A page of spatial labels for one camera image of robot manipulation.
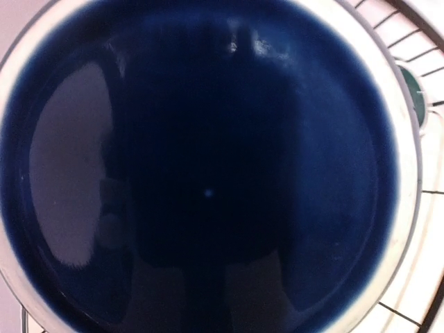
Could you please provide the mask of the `dark green ceramic mug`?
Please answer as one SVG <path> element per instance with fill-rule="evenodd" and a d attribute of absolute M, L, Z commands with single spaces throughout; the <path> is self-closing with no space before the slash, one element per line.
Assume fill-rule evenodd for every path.
<path fill-rule="evenodd" d="M 406 66 L 403 61 L 397 61 L 396 65 L 399 67 L 408 87 L 411 99 L 413 101 L 413 108 L 418 119 L 418 125 L 422 130 L 427 120 L 427 97 L 424 89 L 422 88 L 417 76 L 408 68 L 408 66 Z"/>

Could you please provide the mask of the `navy blue ceramic mug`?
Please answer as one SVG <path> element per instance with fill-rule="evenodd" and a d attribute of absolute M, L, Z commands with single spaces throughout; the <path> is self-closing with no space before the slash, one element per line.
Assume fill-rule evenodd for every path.
<path fill-rule="evenodd" d="M 1 276 L 48 332 L 351 332 L 421 177 L 345 1 L 52 1 L 1 61 Z"/>

